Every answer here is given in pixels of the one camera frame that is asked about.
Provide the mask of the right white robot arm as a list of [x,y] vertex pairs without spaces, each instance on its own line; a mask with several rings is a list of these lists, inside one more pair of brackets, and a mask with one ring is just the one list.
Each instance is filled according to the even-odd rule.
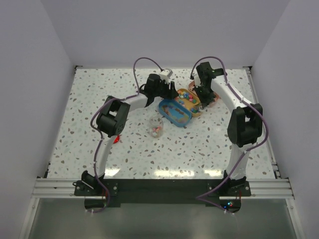
[[260,104],[247,100],[227,79],[222,68],[213,69],[209,62],[200,63],[194,75],[195,92],[203,107],[208,106],[218,95],[230,111],[227,135],[232,143],[230,161],[224,176],[229,177],[222,183],[222,190],[232,196],[239,191],[237,180],[246,176],[249,158],[248,149],[253,147],[262,135],[263,109]]

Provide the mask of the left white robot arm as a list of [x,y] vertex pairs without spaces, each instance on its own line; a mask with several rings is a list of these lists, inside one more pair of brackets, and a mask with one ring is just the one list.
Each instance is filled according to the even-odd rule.
[[147,82],[139,88],[137,94],[124,99],[109,96],[94,114],[90,125],[100,134],[101,139],[94,153],[93,168],[84,171],[81,176],[81,181],[91,195],[99,195],[103,191],[101,180],[105,175],[107,158],[113,142],[125,127],[129,112],[148,107],[157,97],[173,100],[178,96],[174,82],[170,80],[171,76],[171,69],[149,74]]

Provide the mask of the red jar lid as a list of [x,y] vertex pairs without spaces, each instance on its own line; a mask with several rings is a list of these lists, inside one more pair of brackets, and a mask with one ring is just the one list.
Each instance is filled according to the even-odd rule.
[[119,141],[120,141],[120,136],[119,136],[119,135],[117,135],[117,137],[115,138],[115,140],[114,140],[113,144],[116,144],[116,143],[118,143]]

